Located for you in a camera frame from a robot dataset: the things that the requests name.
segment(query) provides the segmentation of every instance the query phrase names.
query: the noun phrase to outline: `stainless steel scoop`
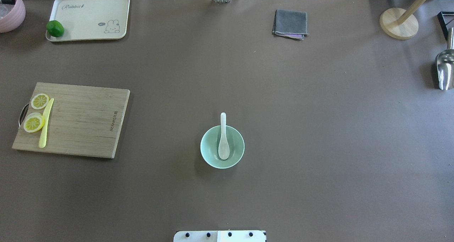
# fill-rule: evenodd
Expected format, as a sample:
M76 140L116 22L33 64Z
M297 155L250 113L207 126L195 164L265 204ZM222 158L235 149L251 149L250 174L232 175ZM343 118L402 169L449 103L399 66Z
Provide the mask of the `stainless steel scoop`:
M453 28L448 31L448 49L440 52L436 57L439 87L449 90L454 87L454 46Z

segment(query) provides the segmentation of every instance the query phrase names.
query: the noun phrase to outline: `pink bowl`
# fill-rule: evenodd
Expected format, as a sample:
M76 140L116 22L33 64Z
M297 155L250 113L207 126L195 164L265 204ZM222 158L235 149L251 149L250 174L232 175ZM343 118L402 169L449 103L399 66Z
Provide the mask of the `pink bowl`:
M16 0L13 9L0 19L0 33L9 32L22 24L26 17L26 8L22 0Z

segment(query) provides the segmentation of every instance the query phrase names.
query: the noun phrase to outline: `tray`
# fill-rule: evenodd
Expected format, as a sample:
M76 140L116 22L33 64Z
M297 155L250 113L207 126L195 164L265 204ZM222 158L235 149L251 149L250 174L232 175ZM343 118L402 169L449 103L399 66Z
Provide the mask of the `tray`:
M126 35L129 0L55 0L50 20L65 29L61 37L46 32L51 42L117 40Z

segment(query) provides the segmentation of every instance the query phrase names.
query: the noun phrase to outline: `folded towel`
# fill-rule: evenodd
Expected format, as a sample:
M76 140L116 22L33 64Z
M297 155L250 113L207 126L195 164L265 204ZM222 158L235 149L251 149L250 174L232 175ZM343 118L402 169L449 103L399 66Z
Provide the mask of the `folded towel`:
M300 11L276 10L273 33L303 40L308 35L308 14Z

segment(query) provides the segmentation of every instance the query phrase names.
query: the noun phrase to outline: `plastic knife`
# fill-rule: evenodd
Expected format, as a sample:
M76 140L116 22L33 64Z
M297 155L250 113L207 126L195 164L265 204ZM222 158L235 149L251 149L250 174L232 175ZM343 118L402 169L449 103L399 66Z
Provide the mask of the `plastic knife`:
M49 124L49 114L54 104L54 99L51 98L49 103L47 103L46 108L44 108L43 117L44 117L44 126L41 129L41 136L39 137L39 148L46 147L47 143L47 125Z

